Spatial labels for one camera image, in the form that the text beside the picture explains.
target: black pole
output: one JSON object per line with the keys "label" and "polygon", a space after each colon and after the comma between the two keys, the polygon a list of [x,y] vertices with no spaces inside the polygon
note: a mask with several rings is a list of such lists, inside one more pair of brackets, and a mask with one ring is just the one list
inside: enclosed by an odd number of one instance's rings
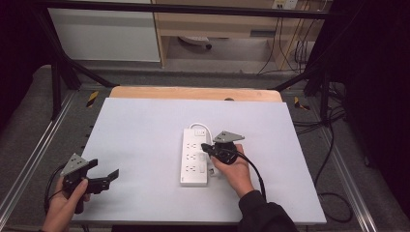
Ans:
{"label": "black pole", "polygon": [[37,20],[38,25],[43,29],[44,35],[48,40],[48,44],[53,50],[51,56],[58,63],[59,73],[66,81],[67,87],[70,89],[78,89],[81,86],[81,82],[73,69],[68,66],[64,57],[64,49],[61,47],[57,35],[55,35],[55,33],[51,30],[48,22],[44,18],[44,8],[31,8],[31,13]]}
{"label": "black pole", "polygon": [[318,68],[311,68],[309,70],[304,71],[303,73],[298,74],[297,76],[291,78],[290,80],[281,83],[280,85],[278,85],[277,87],[274,88],[270,88],[268,90],[276,90],[278,92],[285,90],[287,88],[289,88],[290,86],[298,83],[299,81],[303,80],[303,79],[309,79],[312,75],[315,75],[319,72]]}
{"label": "black pole", "polygon": [[310,18],[327,19],[340,17],[343,14],[327,12],[305,12],[276,9],[189,6],[173,4],[140,4],[140,3],[114,3],[114,2],[89,2],[67,0],[33,0],[33,3],[56,9],[75,9],[93,11],[115,12],[148,12],[148,13],[174,13],[174,14],[200,14],[200,15],[241,15],[284,18]]}
{"label": "black pole", "polygon": [[329,80],[330,75],[328,72],[325,72],[322,79],[322,93],[320,96],[320,119],[322,122],[328,122],[328,103],[329,103]]}
{"label": "black pole", "polygon": [[87,68],[81,66],[80,64],[76,63],[72,58],[70,58],[67,54],[65,54],[67,62],[77,71],[87,75],[88,77],[92,78],[93,80],[99,82],[101,85],[112,88],[115,86],[119,86],[119,84],[114,84],[112,82],[109,82],[108,80],[100,77],[99,75],[89,71]]}

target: person's arm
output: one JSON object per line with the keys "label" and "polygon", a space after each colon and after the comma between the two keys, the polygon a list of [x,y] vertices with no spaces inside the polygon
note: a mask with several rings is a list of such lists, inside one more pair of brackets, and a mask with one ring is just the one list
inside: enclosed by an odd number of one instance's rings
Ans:
{"label": "person's arm", "polygon": [[42,231],[69,231],[69,223],[73,218],[75,206],[79,200],[88,201],[90,196],[84,195],[88,180],[84,179],[68,198],[63,192],[63,178],[60,178],[55,188],[55,195],[51,199],[50,208],[43,224]]}
{"label": "person's arm", "polygon": [[[236,144],[236,148],[242,154],[244,153],[241,144]],[[254,189],[250,180],[249,165],[244,159],[237,158],[231,165],[226,165],[214,157],[211,160],[214,166],[225,175],[229,185],[241,198],[239,208],[243,218],[239,222],[238,231],[298,231],[292,219],[280,205],[273,202],[267,203],[260,191]]]}

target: electrical outlet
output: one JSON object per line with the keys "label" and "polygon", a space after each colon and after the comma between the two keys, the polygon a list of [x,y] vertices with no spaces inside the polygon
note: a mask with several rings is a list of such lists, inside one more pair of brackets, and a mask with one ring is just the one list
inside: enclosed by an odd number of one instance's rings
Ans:
{"label": "electrical outlet", "polygon": [[275,0],[274,4],[272,5],[272,9],[283,9],[284,5],[286,4],[286,0]]}
{"label": "electrical outlet", "polygon": [[283,5],[285,10],[295,10],[298,0],[286,0],[286,3]]}
{"label": "electrical outlet", "polygon": [[185,129],[183,137],[181,178],[182,187],[206,187],[208,183],[207,154],[201,144],[206,143],[202,129]]}

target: white cabinet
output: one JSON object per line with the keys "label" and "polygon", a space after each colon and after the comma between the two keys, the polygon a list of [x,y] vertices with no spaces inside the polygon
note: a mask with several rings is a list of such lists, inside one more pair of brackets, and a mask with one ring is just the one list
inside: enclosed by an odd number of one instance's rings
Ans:
{"label": "white cabinet", "polygon": [[[151,3],[149,0],[109,2]],[[64,50],[74,60],[160,61],[151,13],[65,9],[49,9],[49,12]]]}

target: floor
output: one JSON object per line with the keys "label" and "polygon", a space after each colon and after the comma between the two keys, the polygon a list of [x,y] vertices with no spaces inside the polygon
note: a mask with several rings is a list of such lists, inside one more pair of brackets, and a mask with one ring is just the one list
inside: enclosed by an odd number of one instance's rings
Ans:
{"label": "floor", "polygon": [[[112,81],[118,81],[122,84],[134,85],[182,85],[182,86],[207,86],[207,87],[248,87],[265,89],[274,87],[278,83],[289,79],[298,72],[298,64],[294,60],[289,60],[295,71],[277,72],[275,63],[266,62],[270,56],[270,48],[264,40],[232,40],[232,39],[211,39],[213,48],[211,50],[205,47],[199,47],[186,44],[177,38],[171,40],[169,55],[166,67],[161,68],[159,64],[141,64],[127,63],[122,64],[121,71],[118,71],[118,64],[106,64],[96,62],[85,62],[88,67],[95,69]],[[141,77],[134,78],[134,72],[142,71]],[[36,73],[36,81],[33,83],[27,97],[21,106],[15,112],[10,124],[0,134],[0,160],[1,163],[8,163],[10,160],[16,160],[13,165],[0,170],[2,178],[0,187],[1,199],[8,197],[8,191],[18,178],[19,170],[24,167],[27,160],[31,159],[31,152],[36,149],[37,142],[42,137],[43,132],[49,125],[49,115],[51,114],[51,94],[48,88],[48,82],[45,76],[49,76],[49,71],[43,69]],[[67,119],[61,125],[64,131],[53,134],[54,141],[50,143],[47,151],[44,151],[44,160],[53,160],[50,162],[39,162],[37,168],[32,174],[32,180],[26,183],[27,188],[21,193],[21,198],[15,205],[15,210],[8,215],[9,229],[13,226],[26,225],[28,227],[19,228],[21,231],[34,230],[36,225],[41,221],[42,203],[33,198],[33,192],[39,191],[39,183],[44,183],[44,176],[48,176],[49,169],[58,165],[60,160],[52,159],[51,156],[65,152],[81,152],[81,145],[85,145],[87,138],[92,129],[95,118],[98,116],[99,105],[102,102],[97,101],[93,108],[85,108],[84,103],[88,100],[89,95],[95,88],[95,83],[86,77],[82,77],[86,84],[83,89],[75,93],[75,103],[73,108],[67,112]],[[295,96],[300,98],[300,104],[313,107],[312,103],[317,102],[316,98],[304,98],[302,89],[304,81],[292,86],[290,90],[282,92],[283,99],[288,103],[292,119],[296,121],[317,121],[313,110],[305,110],[301,107],[295,107]],[[101,90],[100,97],[106,97],[109,94],[107,90]],[[326,143],[326,132],[315,130],[311,133],[300,135],[300,143],[307,160],[307,166],[311,176],[315,176],[324,155],[329,149]],[[338,121],[335,123],[335,139],[337,150],[341,153],[348,169],[359,189],[366,208],[373,219],[377,231],[410,231],[410,222],[406,218],[394,198],[390,195],[387,186],[384,184],[380,173],[371,168],[364,166],[364,156],[360,146],[356,143],[354,134],[349,129],[348,122]],[[318,191],[332,191],[346,196],[346,185],[343,184],[342,177],[337,171],[335,159],[329,161],[320,179]],[[346,218],[345,205],[337,199],[322,199],[323,208],[331,215],[339,218]],[[373,231],[364,230],[360,223],[360,218],[356,215],[348,223],[338,223],[329,219],[326,225],[310,226],[309,228],[300,227],[301,231]],[[95,226],[92,231],[103,231],[99,226]]]}

